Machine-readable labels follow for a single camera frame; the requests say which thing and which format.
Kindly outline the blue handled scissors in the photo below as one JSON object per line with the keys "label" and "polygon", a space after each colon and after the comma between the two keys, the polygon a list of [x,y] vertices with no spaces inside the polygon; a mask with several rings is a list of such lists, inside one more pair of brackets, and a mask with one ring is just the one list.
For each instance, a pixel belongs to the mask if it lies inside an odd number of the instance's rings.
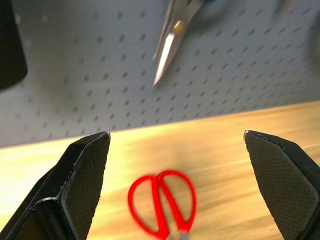
{"label": "blue handled scissors", "polygon": [[227,13],[228,0],[169,0],[153,60],[156,71],[152,86],[159,84],[174,60],[186,34],[201,32]]}

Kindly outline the black plastic cup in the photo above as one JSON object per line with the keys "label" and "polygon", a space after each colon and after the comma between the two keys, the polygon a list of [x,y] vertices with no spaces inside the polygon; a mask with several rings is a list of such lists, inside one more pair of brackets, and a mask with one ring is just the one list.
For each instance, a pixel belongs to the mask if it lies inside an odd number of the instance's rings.
{"label": "black plastic cup", "polygon": [[0,0],[0,92],[23,81],[27,73],[12,0]]}

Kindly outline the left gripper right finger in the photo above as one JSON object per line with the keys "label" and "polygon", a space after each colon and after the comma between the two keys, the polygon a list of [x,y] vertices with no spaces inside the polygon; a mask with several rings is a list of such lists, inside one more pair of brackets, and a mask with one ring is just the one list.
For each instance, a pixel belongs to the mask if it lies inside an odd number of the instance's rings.
{"label": "left gripper right finger", "polygon": [[284,240],[320,240],[320,166],[284,138],[247,130],[243,139],[260,194]]}

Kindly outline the grey pegboard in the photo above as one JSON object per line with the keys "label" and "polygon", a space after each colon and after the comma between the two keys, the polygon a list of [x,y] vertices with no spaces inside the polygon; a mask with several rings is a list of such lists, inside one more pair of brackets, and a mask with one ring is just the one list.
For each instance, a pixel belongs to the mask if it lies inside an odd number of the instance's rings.
{"label": "grey pegboard", "polygon": [[165,75],[169,0],[12,0],[28,73],[0,91],[0,147],[320,100],[320,0],[214,0]]}

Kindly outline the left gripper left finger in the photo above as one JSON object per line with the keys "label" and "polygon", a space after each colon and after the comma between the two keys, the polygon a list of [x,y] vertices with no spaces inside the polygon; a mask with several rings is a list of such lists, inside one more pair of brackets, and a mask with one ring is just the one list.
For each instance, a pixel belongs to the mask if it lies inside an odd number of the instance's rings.
{"label": "left gripper left finger", "polygon": [[0,240],[86,240],[104,181],[109,132],[70,144],[26,195]]}

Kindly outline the red handled scissors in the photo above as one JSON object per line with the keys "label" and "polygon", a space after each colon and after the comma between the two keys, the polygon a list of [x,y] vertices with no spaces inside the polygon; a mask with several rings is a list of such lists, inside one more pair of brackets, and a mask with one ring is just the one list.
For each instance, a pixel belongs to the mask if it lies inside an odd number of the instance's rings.
{"label": "red handled scissors", "polygon": [[[190,217],[187,220],[183,218],[182,212],[172,192],[170,191],[168,185],[165,183],[165,178],[168,176],[171,176],[171,177],[173,176],[183,180],[187,184],[190,190],[191,212],[190,212]],[[158,230],[152,230],[147,224],[145,224],[141,220],[141,218],[138,216],[138,213],[136,212],[136,209],[134,207],[135,190],[140,184],[144,182],[150,182],[152,200],[153,200],[153,206],[155,210],[155,217],[156,217]],[[189,240],[189,232],[190,232],[190,229],[192,228],[192,225],[196,217],[196,212],[197,212],[197,197],[196,197],[196,191],[193,183],[181,171],[174,170],[174,169],[167,169],[158,173],[157,175],[146,174],[144,176],[141,176],[137,180],[135,180],[130,186],[128,195],[127,195],[127,203],[133,219],[147,234],[153,236],[154,238],[157,238],[158,240],[173,240],[170,229],[167,224],[164,211],[163,211],[161,198],[160,198],[160,190],[163,191],[164,196],[166,197],[167,202],[170,206],[177,229],[180,233],[180,237],[181,237],[180,240]]]}

